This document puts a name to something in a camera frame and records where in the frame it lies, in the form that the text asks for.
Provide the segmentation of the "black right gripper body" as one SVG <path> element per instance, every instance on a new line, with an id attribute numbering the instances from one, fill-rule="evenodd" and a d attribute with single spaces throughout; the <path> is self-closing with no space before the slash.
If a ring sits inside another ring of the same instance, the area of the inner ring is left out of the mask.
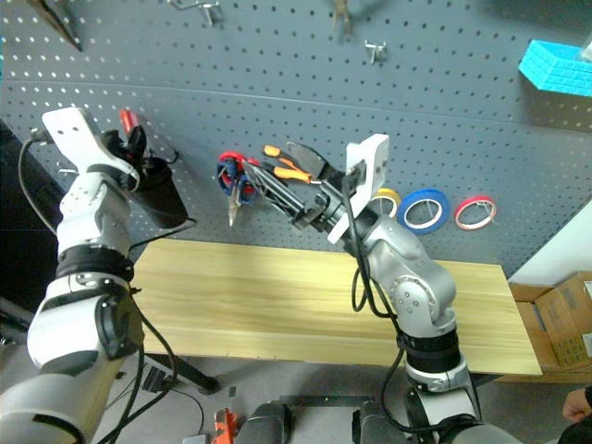
<path id="1" fill-rule="evenodd" d="M 321 181 L 313 206 L 305 208 L 291 223 L 298 229 L 313 227 L 317 231 L 330 231 L 344 213 L 341 182 L 343 173 L 336 173 Z"/>

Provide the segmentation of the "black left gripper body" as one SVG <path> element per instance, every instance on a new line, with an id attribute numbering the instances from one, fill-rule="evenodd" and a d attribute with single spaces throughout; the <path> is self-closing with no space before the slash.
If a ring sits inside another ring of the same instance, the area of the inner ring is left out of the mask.
<path id="1" fill-rule="evenodd" d="M 138 172 L 137 165 L 139 162 L 139 154 L 135 142 L 128 140 L 127 143 L 124 143 L 124 141 L 119 138 L 117 129 L 104 131 L 101 134 L 101 142 L 111 155 L 123 160 L 128 166 L 130 166 L 133 173 Z"/>

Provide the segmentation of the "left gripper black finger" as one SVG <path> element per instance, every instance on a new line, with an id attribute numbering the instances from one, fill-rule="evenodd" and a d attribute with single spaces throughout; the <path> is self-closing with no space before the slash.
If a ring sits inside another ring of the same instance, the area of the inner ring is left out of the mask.
<path id="1" fill-rule="evenodd" d="M 146 134 L 141 125 L 135 126 L 130 132 L 130 158 L 141 161 L 147 147 Z"/>

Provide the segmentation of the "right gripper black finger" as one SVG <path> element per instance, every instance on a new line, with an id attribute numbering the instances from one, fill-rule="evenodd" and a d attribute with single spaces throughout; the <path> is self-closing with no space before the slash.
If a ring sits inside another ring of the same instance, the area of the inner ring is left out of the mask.
<path id="1" fill-rule="evenodd" d="M 303 214 L 303 201 L 270 171 L 250 162 L 244 162 L 243 169 L 257 192 L 278 211 L 290 219 Z"/>
<path id="2" fill-rule="evenodd" d="M 343 173 L 334 168 L 315 149 L 297 142 L 286 142 L 286 150 L 299 167 L 311 174 L 313 180 L 330 180 L 343 177 Z"/>

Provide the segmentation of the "bystander bare hand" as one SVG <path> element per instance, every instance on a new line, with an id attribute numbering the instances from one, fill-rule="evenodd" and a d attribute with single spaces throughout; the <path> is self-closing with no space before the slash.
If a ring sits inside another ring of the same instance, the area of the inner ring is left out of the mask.
<path id="1" fill-rule="evenodd" d="M 586 390 L 579 388 L 569 392 L 564 400 L 561 412 L 562 416 L 572 423 L 579 422 L 587 417 L 591 413 L 591 407 L 586 398 Z"/>

